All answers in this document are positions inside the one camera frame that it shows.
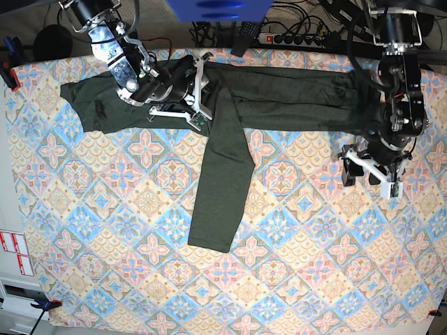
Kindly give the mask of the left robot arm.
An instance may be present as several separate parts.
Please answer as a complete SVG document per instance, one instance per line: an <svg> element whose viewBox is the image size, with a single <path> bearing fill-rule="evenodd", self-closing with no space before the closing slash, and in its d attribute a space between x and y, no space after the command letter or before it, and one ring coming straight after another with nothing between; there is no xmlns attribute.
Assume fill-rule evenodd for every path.
<svg viewBox="0 0 447 335"><path fill-rule="evenodd" d="M429 120L420 88L421 71L413 49L423 39L417 12L411 9L362 2L363 17L376 46L383 47L379 62L379 81L362 69L353 55L353 33L359 18L352 19L347 51L356 74L371 88L383 92L384 106L364 128L361 141L343 146L338 157L343 161L342 182L353 186L357 177L369 172L369 183L380 187L383 198L400 198L402 176L415 145Z"/></svg>

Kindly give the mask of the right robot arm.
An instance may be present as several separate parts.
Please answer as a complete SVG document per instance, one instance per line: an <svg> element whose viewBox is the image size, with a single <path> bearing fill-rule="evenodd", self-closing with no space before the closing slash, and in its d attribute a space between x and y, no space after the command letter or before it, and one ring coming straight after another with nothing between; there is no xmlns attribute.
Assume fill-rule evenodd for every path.
<svg viewBox="0 0 447 335"><path fill-rule="evenodd" d="M140 17L134 3L132 24L121 20L120 1L60 1L59 14L66 14L75 33L86 33L93 55L108 67L115 79L117 95L129 105L149 108L149 120L156 117L184 119L197 131L212 120L202 103L209 84L204 67L212 57L186 55L173 66L162 66L133 36Z"/></svg>

